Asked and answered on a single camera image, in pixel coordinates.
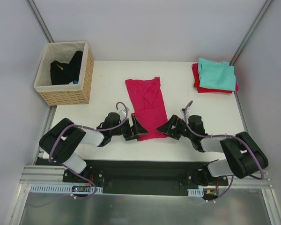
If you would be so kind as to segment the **teal t shirt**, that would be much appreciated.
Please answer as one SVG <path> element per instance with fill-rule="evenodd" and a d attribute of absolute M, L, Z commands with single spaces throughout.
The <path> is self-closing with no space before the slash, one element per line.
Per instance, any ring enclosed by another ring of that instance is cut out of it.
<path fill-rule="evenodd" d="M 204 58 L 198 60 L 200 87 L 215 90 L 236 90 L 234 66 L 229 62 L 214 62 Z"/>

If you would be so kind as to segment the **red t shirt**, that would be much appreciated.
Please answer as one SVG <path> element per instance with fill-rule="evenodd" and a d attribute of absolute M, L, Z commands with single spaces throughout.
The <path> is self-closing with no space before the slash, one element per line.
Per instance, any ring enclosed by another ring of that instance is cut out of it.
<path fill-rule="evenodd" d="M 218 89 L 207 89 L 200 87 L 200 78 L 198 73 L 198 63 L 192 64 L 192 73 L 194 76 L 194 87 L 197 89 L 198 93 L 225 93 L 232 94 L 232 91 L 229 90 L 218 90 Z"/>

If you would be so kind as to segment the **pink t shirt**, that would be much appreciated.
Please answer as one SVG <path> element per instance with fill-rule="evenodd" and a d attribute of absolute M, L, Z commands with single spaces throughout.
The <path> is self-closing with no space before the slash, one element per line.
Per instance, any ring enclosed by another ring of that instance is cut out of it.
<path fill-rule="evenodd" d="M 165 134 L 157 131 L 158 127 L 168 121 L 160 78 L 155 77 L 152 80 L 128 79 L 125 80 L 125 84 L 134 108 L 133 115 L 148 131 L 147 134 L 140 135 L 137 141 L 166 138 Z"/>

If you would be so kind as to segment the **right aluminium corner post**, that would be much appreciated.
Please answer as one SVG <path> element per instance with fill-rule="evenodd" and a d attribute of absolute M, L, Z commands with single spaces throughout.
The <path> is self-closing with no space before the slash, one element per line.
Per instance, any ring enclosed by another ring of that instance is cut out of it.
<path fill-rule="evenodd" d="M 235 54 L 233 55 L 233 57 L 232 57 L 232 59 L 230 61 L 230 65 L 231 66 L 233 66 L 236 63 L 236 61 L 238 60 L 238 58 L 242 54 L 243 50 L 245 49 L 245 47 L 249 43 L 249 41 L 252 38 L 253 34 L 257 30 L 257 28 L 260 25 L 261 21 L 263 20 L 263 18 L 265 17 L 265 15 L 267 14 L 268 10 L 270 9 L 270 7 L 272 6 L 272 4 L 274 2 L 275 2 L 275 0 L 265 0 L 264 1 L 264 3 L 262 4 L 262 7 L 258 11 L 258 13 L 255 16 L 255 18 L 253 19 L 253 21 L 252 21 L 251 25 L 249 26 L 245 36 L 243 37 L 240 45 L 238 46 Z"/>

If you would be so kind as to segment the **black t shirt in basket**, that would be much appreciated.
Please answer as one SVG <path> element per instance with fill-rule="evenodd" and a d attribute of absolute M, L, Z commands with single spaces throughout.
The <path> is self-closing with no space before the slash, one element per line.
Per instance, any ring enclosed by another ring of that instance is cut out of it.
<path fill-rule="evenodd" d="M 53 61 L 50 65 L 52 85 L 78 84 L 82 55 L 82 51 L 76 51 L 69 63 Z"/>

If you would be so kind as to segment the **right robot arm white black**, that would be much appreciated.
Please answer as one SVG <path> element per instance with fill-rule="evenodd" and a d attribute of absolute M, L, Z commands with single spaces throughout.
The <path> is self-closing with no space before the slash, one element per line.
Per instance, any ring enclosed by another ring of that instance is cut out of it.
<path fill-rule="evenodd" d="M 188 138 L 193 148 L 199 152 L 218 152 L 225 155 L 223 160 L 215 160 L 204 166 L 202 181 L 212 185 L 219 176 L 234 175 L 239 179 L 250 176 L 263 179 L 268 167 L 268 159 L 247 132 L 233 135 L 208 135 L 201 116 L 187 116 L 187 122 L 176 115 L 156 130 L 173 139 Z"/>

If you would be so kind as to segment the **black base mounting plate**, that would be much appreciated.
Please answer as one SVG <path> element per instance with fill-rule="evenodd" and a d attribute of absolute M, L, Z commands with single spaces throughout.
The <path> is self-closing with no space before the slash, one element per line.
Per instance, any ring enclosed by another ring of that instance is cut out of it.
<path fill-rule="evenodd" d="M 78 177 L 68 169 L 63 182 L 84 183 L 86 178 L 103 188 L 105 194 L 186 196 L 189 189 L 199 185 L 198 175 L 203 162 L 154 162 L 88 160 Z"/>

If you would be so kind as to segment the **left aluminium corner post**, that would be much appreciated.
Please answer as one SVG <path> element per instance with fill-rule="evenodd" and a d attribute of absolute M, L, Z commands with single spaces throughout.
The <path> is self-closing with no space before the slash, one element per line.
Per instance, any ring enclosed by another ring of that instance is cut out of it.
<path fill-rule="evenodd" d="M 50 31 L 49 31 L 49 29 L 48 29 L 44 19 L 43 19 L 43 17 L 42 17 L 42 15 L 41 15 L 41 13 L 40 13 L 40 11 L 38 9 L 35 1 L 34 0 L 26 0 L 26 2 L 28 4 L 28 6 L 29 6 L 29 8 L 30 8 L 30 10 L 31 10 L 31 12 L 32 12 L 36 22 L 38 23 L 38 25 L 39 25 L 39 27 L 40 27 L 40 29 L 42 31 L 42 34 L 44 35 L 46 41 L 48 43 L 54 43 L 55 41 L 54 41 L 54 39 L 53 39 L 53 37 L 52 37 L 52 35 L 51 35 L 51 33 L 50 33 Z"/>

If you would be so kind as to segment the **aluminium corner post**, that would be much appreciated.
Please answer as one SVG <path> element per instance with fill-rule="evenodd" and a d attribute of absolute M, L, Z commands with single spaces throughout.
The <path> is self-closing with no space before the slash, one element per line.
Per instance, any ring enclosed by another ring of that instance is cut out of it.
<path fill-rule="evenodd" d="M 245 47 L 249 43 L 249 41 L 252 38 L 253 34 L 257 30 L 257 28 L 260 25 L 261 21 L 263 20 L 263 18 L 265 17 L 265 15 L 267 14 L 268 10 L 270 9 L 270 7 L 272 6 L 272 4 L 274 2 L 275 2 L 275 0 L 265 0 L 264 1 L 264 3 L 262 4 L 262 7 L 258 11 L 258 13 L 255 16 L 255 18 L 253 19 L 253 21 L 252 21 L 251 25 L 249 26 L 245 36 L 243 37 L 240 45 L 238 46 L 235 54 L 233 55 L 233 57 L 232 57 L 232 59 L 230 61 L 230 65 L 231 66 L 233 66 L 236 63 L 236 61 L 238 60 L 238 58 L 242 54 L 243 50 L 245 49 Z"/>
<path fill-rule="evenodd" d="M 40 13 L 40 11 L 38 9 L 35 1 L 34 0 L 26 0 L 26 2 L 28 4 L 28 6 L 29 6 L 29 8 L 30 8 L 30 10 L 31 10 L 31 12 L 32 12 L 36 22 L 38 23 L 38 25 L 39 25 L 39 27 L 40 27 L 40 29 L 42 31 L 42 34 L 44 35 L 46 41 L 48 43 L 54 43 L 55 41 L 54 41 L 54 39 L 53 39 L 53 37 L 52 37 L 52 35 L 51 35 L 51 33 L 50 33 L 50 31 L 49 31 L 49 29 L 48 29 L 44 19 L 43 19 L 43 17 L 42 17 L 42 15 L 41 15 L 41 13 Z"/>

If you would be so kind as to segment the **wicker basket with cloth liner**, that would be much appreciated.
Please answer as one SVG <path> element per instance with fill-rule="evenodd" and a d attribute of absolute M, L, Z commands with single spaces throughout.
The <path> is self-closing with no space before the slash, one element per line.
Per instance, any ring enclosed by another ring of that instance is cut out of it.
<path fill-rule="evenodd" d="M 77 84 L 52 85 L 50 68 L 53 61 L 69 63 L 77 51 L 82 51 Z M 34 82 L 34 89 L 50 106 L 88 104 L 94 60 L 86 41 L 48 43 Z"/>

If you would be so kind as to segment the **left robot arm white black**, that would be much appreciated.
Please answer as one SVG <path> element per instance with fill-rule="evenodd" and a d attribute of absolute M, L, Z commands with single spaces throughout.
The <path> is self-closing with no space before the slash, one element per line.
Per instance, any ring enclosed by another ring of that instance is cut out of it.
<path fill-rule="evenodd" d="M 126 141 L 140 138 L 148 131 L 132 116 L 133 125 L 128 118 L 121 118 L 120 112 L 111 112 L 96 129 L 74 124 L 64 118 L 51 128 L 39 141 L 39 147 L 49 154 L 50 161 L 57 162 L 72 170 L 79 182 L 89 179 L 86 162 L 75 153 L 79 144 L 91 144 L 97 147 L 107 145 L 113 136 L 123 136 Z"/>

